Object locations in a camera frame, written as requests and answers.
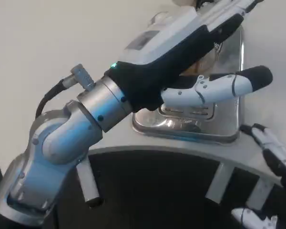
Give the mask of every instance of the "metal support leg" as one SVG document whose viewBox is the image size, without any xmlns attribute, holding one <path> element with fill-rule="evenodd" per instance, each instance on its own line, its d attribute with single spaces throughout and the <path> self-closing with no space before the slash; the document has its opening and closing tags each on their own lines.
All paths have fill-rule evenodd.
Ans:
<svg viewBox="0 0 286 229">
<path fill-rule="evenodd" d="M 76 169 L 85 202 L 90 207 L 102 204 L 88 156 L 77 165 Z"/>
<path fill-rule="evenodd" d="M 273 186 L 274 183 L 260 178 L 247 200 L 247 206 L 251 209 L 261 210 Z"/>
<path fill-rule="evenodd" d="M 229 184 L 233 170 L 234 166 L 221 163 L 215 173 L 213 181 L 205 197 L 217 204 L 220 204 L 226 187 Z"/>
</svg>

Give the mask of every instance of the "cable connector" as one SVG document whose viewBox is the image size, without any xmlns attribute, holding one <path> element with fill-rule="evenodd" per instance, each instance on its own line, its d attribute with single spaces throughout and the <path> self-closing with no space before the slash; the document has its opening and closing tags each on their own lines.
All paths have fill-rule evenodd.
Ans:
<svg viewBox="0 0 286 229">
<path fill-rule="evenodd" d="M 94 81 L 82 64 L 78 64 L 72 68 L 71 73 L 72 75 L 69 75 L 62 81 L 62 85 L 66 89 L 76 85 L 77 83 L 79 83 L 86 91 L 91 91 L 93 89 Z"/>
</svg>

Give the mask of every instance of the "black floor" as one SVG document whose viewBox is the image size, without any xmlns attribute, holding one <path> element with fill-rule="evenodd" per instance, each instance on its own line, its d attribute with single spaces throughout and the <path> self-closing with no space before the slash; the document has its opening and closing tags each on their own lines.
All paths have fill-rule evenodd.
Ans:
<svg viewBox="0 0 286 229">
<path fill-rule="evenodd" d="M 258 180 L 236 169 L 217 206 L 204 196 L 218 162 L 159 151 L 116 152 L 90 160 L 105 203 L 89 209 L 72 172 L 58 204 L 61 229 L 239 229 L 230 211 L 245 204 Z M 264 212 L 286 222 L 282 189 L 273 189 Z M 53 228 L 51 217 L 44 228 Z"/>
</svg>

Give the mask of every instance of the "white robotic hand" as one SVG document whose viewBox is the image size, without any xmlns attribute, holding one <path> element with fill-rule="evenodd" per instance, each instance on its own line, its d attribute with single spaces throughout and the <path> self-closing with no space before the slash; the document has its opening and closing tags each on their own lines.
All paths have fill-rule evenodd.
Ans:
<svg viewBox="0 0 286 229">
<path fill-rule="evenodd" d="M 236 208 L 232 210 L 232 216 L 246 229 L 276 229 L 277 216 L 261 220 L 252 210 Z"/>
</svg>

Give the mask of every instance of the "robotic finger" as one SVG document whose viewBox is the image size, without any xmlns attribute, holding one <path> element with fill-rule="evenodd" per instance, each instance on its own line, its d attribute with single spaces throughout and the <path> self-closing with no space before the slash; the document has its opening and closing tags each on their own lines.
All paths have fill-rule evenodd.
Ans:
<svg viewBox="0 0 286 229">
<path fill-rule="evenodd" d="M 200 106 L 255 92 L 268 86 L 272 79 L 270 70 L 264 66 L 210 77 L 180 76 L 162 91 L 161 97 L 170 107 Z"/>
</svg>

